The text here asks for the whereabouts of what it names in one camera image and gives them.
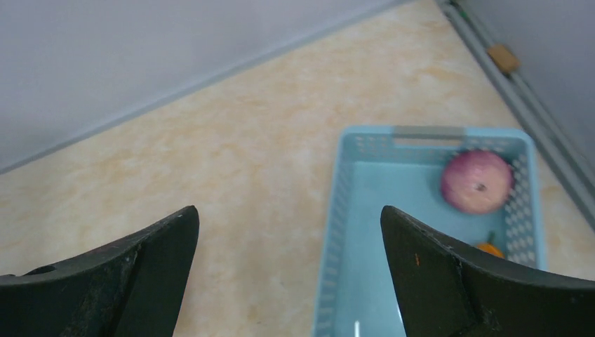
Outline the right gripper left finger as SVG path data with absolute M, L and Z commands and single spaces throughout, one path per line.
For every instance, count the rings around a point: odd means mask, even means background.
M 172 336 L 199 238 L 186 206 L 78 256 L 1 277 L 2 336 Z

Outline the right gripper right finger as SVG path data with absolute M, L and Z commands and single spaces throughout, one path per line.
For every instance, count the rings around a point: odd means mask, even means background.
M 382 238 L 408 336 L 593 336 L 594 283 L 495 257 L 385 206 Z

